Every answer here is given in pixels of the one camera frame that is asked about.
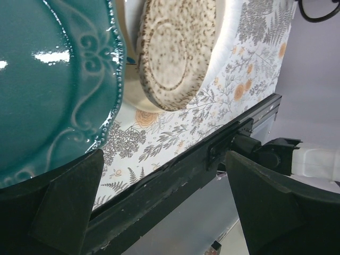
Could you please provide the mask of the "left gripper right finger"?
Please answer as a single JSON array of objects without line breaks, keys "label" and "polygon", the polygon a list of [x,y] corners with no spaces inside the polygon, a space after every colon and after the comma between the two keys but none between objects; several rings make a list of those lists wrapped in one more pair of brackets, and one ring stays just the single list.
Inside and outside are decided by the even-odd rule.
[{"label": "left gripper right finger", "polygon": [[226,171],[249,254],[339,254],[339,194],[234,152]]}]

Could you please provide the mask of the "teal scalloped plate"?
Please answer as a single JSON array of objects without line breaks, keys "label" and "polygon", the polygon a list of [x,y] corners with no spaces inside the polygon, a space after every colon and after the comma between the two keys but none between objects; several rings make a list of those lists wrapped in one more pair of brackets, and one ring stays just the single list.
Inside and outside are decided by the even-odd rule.
[{"label": "teal scalloped plate", "polygon": [[1,1],[1,187],[101,148],[123,101],[114,1]]}]

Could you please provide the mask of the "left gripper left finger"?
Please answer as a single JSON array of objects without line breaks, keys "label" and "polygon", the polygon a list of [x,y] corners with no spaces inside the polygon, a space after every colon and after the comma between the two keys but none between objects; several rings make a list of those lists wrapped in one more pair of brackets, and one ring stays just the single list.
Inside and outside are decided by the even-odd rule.
[{"label": "left gripper left finger", "polygon": [[97,149],[1,189],[1,254],[80,254],[103,167]]}]

